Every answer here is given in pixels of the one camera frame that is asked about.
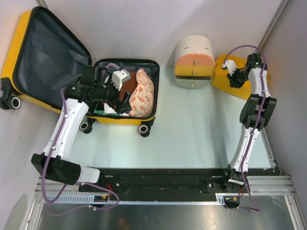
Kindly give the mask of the white towel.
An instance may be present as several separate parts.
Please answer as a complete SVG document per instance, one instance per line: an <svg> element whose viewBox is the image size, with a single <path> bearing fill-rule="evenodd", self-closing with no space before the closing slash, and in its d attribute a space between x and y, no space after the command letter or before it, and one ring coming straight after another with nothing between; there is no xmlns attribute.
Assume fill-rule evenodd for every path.
<svg viewBox="0 0 307 230"><path fill-rule="evenodd" d="M129 117L129 113L117 113L115 109L111 108L107 103L104 103L104 115L112 115L112 116L124 116Z"/></svg>

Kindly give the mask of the floral patterned pouch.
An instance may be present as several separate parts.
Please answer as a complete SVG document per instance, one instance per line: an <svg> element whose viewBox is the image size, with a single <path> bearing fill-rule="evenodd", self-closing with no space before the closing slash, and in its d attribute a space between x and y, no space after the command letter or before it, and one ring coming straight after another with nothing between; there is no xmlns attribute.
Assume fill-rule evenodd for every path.
<svg viewBox="0 0 307 230"><path fill-rule="evenodd" d="M148 117L154 106L154 83L144 69L136 72L137 87L132 93L129 103L132 117Z"/></svg>

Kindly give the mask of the yellow plastic basket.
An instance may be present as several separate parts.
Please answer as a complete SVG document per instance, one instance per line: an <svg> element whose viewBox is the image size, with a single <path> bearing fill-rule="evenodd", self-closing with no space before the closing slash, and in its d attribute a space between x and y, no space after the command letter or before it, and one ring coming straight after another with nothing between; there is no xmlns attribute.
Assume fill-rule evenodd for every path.
<svg viewBox="0 0 307 230"><path fill-rule="evenodd" d="M229 93L233 96L242 98L247 100L252 93L258 93L261 95L265 92L267 97L271 97L271 94L268 91L267 81L269 80L269 73L267 72L267 67L265 67L263 72L263 81L264 81L264 89L261 87L260 78L251 78L244 77L242 81L239 83L239 87L231 87L231 82L229 80L229 71L227 69L222 69L222 65L227 61L234 61L238 70L244 70L245 64L247 62L246 59L236 57L233 55L223 54L218 57L216 61L216 67L211 77L212 85L226 93Z"/></svg>

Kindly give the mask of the rust brown towel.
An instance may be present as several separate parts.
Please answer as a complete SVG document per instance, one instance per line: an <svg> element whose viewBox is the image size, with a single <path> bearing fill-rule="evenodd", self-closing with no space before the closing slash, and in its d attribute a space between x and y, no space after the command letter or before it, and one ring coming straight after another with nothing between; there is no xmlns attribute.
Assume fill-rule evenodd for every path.
<svg viewBox="0 0 307 230"><path fill-rule="evenodd" d="M121 92L120 92L120 100L123 99L123 97L124 97L124 95L127 91L129 91L130 93L133 93L134 90L136 89L136 87L137 87L136 75L132 75L130 77L130 80L123 83L123 85L122 85Z"/></svg>

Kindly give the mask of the yellow Pikachu suitcase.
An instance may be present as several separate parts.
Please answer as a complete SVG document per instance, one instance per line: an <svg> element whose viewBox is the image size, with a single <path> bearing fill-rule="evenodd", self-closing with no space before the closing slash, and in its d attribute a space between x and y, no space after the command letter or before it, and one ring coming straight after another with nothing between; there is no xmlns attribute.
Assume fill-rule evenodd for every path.
<svg viewBox="0 0 307 230"><path fill-rule="evenodd" d="M23 13L18 21L13 40L0 76L3 110L17 110L25 98L49 110L61 113L61 89L82 75L85 65L116 70L115 64L126 69L130 76L144 69L154 83L153 110L148 117L100 116L94 110L103 110L99 102L84 117L79 130L88 134L93 123L137 125L139 134L147 137L153 126L157 108L159 65L152 60L107 58L96 63L83 43L50 10L35 7Z"/></svg>

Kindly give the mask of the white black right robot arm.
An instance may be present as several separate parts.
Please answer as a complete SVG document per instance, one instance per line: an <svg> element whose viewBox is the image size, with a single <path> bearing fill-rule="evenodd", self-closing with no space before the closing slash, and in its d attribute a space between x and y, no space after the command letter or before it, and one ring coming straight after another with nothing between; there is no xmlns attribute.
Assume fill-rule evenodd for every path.
<svg viewBox="0 0 307 230"><path fill-rule="evenodd" d="M273 98L269 92L268 68L260 54L249 55L243 69L239 69L230 59L225 60L222 69L228 70L227 78L231 87L240 88L246 81L249 81L251 85L251 94L239 116L242 128L236 153L221 180L222 188L226 192L233 192L243 186L246 181L248 162L255 141L268 125L277 105L277 99Z"/></svg>

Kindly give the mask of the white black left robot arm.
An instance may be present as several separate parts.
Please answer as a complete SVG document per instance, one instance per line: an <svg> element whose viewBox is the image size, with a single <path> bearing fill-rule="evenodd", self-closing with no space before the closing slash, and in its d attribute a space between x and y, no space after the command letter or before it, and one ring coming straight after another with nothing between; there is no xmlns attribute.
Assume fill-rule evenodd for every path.
<svg viewBox="0 0 307 230"><path fill-rule="evenodd" d="M130 80L130 73L115 64L111 66L116 70L108 73L107 67L86 65L82 76L61 89L63 106L50 141L41 154L31 158L42 179L69 185L89 183L97 192L105 188L106 180L100 176L99 169L81 166L70 159L80 125L95 104L105 102L118 114L131 110L130 93L126 92L120 99L123 83Z"/></svg>

